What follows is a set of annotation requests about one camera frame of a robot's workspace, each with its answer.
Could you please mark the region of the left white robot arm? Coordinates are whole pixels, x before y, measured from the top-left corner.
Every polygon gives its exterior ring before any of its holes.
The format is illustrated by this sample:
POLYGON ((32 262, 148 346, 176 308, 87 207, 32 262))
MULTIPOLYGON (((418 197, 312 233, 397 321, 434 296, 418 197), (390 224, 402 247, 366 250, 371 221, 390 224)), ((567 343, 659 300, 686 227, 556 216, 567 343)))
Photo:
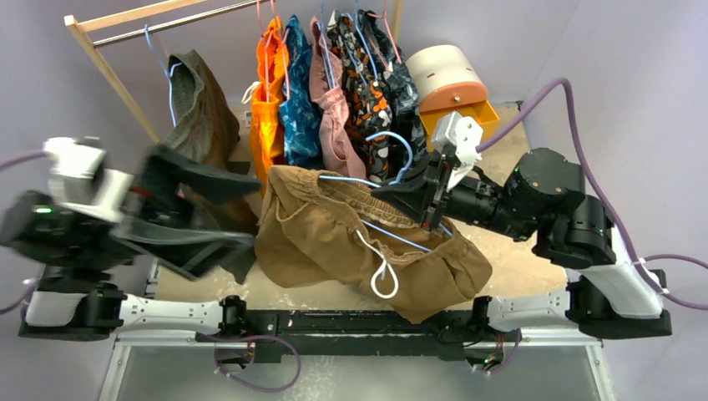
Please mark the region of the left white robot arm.
POLYGON ((249 319, 238 297, 211 302, 155 301, 128 294, 109 270, 140 255, 196 280, 233 262, 249 268, 253 235, 200 227, 195 205, 179 193, 186 185, 218 206, 260 189, 260 182, 189 160, 163 145, 131 175, 106 166, 94 138, 47 140, 53 162, 48 193, 22 193, 6 211, 1 243, 43 266, 24 309, 20 335, 98 341, 113 333, 182 330, 237 342, 249 319))

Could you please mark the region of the tan brown shorts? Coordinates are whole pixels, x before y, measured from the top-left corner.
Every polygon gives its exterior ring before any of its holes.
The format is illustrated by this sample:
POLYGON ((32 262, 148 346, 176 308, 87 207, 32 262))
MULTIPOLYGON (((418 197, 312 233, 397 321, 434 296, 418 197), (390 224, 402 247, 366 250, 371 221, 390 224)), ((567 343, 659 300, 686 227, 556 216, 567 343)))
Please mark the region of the tan brown shorts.
POLYGON ((422 229, 365 185, 276 165, 264 194, 255 256, 280 287, 337 281, 420 323, 473 300, 492 276, 451 221, 422 229))

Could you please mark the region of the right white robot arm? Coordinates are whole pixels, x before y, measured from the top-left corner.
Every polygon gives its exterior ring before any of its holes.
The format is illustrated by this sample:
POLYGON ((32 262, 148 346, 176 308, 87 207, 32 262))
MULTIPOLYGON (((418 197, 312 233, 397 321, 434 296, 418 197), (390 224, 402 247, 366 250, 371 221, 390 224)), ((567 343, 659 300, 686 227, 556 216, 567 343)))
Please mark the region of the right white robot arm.
POLYGON ((498 332, 541 326, 569 326, 611 340, 671 334, 670 313, 653 290, 665 274, 636 271, 614 219, 586 192, 580 165, 537 148, 519 159, 503 184, 478 166, 454 182, 459 165, 446 147, 400 183, 372 194, 428 230, 451 218, 516 242, 534 238, 535 256, 579 273, 559 290, 476 301, 468 319, 474 337, 488 340, 498 332))

